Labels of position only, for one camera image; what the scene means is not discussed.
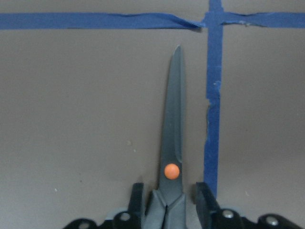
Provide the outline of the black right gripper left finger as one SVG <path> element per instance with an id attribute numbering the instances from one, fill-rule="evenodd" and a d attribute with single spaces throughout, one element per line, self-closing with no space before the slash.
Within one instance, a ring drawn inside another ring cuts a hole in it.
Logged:
<path id="1" fill-rule="evenodd" d="M 66 229 L 141 229 L 144 219 L 144 184 L 134 183 L 128 208 L 111 219 L 97 225 L 91 219 L 76 219 L 65 226 Z"/>

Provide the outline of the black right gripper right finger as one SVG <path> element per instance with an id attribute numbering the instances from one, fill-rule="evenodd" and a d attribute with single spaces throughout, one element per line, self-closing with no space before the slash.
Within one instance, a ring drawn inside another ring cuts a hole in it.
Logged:
<path id="1" fill-rule="evenodd" d="M 203 229 L 299 229 L 278 214 L 264 214 L 252 222 L 238 212 L 221 208 L 205 182 L 196 183 L 196 212 Z"/>

